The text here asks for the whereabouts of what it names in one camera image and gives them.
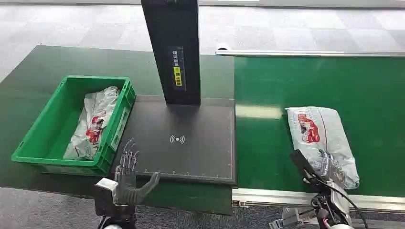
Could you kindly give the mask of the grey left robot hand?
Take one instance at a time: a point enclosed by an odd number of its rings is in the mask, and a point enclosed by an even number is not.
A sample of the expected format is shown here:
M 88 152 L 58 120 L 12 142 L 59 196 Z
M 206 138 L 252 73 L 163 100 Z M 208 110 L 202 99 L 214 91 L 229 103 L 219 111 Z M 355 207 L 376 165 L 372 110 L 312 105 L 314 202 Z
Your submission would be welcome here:
M 129 139 L 115 168 L 115 181 L 118 183 L 118 204 L 132 206 L 140 204 L 160 181 L 160 172 L 158 171 L 153 173 L 149 181 L 142 187 L 136 187 L 136 166 L 139 151 L 132 149 L 135 145 L 134 139 Z

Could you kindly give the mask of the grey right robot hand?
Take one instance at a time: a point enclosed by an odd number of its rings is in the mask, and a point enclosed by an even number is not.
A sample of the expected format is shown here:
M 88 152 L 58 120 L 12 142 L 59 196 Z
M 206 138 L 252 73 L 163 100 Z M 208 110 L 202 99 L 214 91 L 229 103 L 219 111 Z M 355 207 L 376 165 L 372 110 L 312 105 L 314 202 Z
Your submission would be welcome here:
M 289 156 L 305 182 L 313 186 L 321 182 L 326 184 L 332 182 L 337 187 L 344 189 L 346 175 L 331 153 L 316 149 L 315 153 L 307 157 L 297 149 Z

